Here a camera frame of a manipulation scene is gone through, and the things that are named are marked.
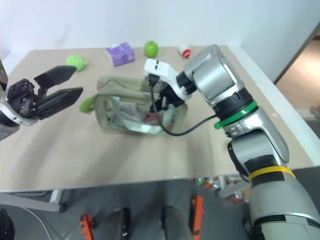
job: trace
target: wooden floor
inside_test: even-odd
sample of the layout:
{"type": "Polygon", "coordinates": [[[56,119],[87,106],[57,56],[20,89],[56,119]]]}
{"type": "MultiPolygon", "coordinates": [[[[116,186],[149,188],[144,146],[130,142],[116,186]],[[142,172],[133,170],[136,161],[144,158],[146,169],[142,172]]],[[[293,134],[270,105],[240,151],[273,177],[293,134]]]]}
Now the wooden floor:
{"type": "Polygon", "coordinates": [[[320,41],[309,43],[276,86],[295,109],[320,104],[320,41]]]}

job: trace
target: green ring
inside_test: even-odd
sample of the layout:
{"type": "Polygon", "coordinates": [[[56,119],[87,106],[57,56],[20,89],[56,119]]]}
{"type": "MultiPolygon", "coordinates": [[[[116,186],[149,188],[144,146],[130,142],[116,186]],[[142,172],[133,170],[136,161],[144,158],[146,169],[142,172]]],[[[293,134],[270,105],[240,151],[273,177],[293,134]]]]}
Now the green ring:
{"type": "Polygon", "coordinates": [[[238,119],[242,118],[244,115],[250,113],[253,109],[255,109],[257,107],[257,102],[254,100],[252,103],[250,103],[248,106],[246,106],[244,109],[242,109],[241,111],[237,112],[236,114],[228,117],[227,119],[223,120],[223,121],[219,121],[217,123],[214,124],[214,128],[215,129],[220,129],[230,123],[233,123],[235,121],[237,121],[238,119]]]}

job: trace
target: gray floor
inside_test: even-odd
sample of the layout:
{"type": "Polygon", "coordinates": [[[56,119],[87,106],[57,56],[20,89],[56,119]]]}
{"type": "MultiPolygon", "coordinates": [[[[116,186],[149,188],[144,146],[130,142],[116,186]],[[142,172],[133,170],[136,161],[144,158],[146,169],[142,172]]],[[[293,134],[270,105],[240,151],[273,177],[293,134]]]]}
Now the gray floor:
{"type": "MultiPolygon", "coordinates": [[[[248,215],[247,206],[225,207],[212,190],[195,186],[186,179],[68,190],[63,196],[68,205],[66,212],[34,212],[44,220],[55,240],[83,240],[79,216],[91,214],[97,221],[94,239],[103,240],[110,239],[104,233],[107,215],[115,209],[129,207],[131,239],[162,240],[165,239],[160,222],[162,206],[177,207],[187,219],[190,199],[194,194],[204,197],[201,239],[248,239],[242,227],[242,219],[248,215]]],[[[14,222],[15,240],[48,239],[40,223],[30,213],[18,207],[2,207],[14,222]]]]}

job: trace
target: white wall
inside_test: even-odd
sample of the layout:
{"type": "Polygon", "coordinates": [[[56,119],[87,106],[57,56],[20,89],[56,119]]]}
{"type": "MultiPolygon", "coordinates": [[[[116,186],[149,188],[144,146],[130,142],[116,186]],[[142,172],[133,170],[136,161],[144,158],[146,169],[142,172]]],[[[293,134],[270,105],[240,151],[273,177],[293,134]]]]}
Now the white wall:
{"type": "Polygon", "coordinates": [[[2,48],[242,45],[275,79],[319,9],[318,0],[1,0],[2,48]]]}

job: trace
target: beige tabletop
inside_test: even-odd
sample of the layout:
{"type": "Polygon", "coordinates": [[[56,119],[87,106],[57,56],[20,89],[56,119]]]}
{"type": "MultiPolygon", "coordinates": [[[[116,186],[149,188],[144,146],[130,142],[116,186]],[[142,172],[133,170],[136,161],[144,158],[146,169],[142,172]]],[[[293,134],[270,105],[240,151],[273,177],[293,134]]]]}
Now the beige tabletop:
{"type": "MultiPolygon", "coordinates": [[[[194,47],[192,54],[202,48],[194,47]]],[[[264,97],[239,61],[226,47],[226,57],[243,78],[247,89],[264,107],[285,138],[290,151],[291,168],[313,166],[295,135],[264,97]]],[[[135,62],[113,67],[103,48],[34,50],[9,75],[13,84],[33,78],[52,67],[63,65],[69,55],[81,54],[89,65],[76,72],[69,81],[52,87],[83,87],[79,100],[58,114],[32,126],[22,126],[0,143],[0,190],[2,192],[35,191],[101,186],[118,183],[158,181],[194,176],[234,174],[229,157],[230,141],[223,130],[215,130],[217,120],[207,122],[186,136],[172,137],[103,131],[94,114],[83,114],[79,104],[94,95],[97,79],[105,75],[142,78],[146,57],[135,49],[135,62]]],[[[181,72],[187,59],[175,47],[162,47],[157,60],[171,64],[181,72]]],[[[182,130],[213,115],[199,93],[187,102],[188,113],[182,130]]]]}

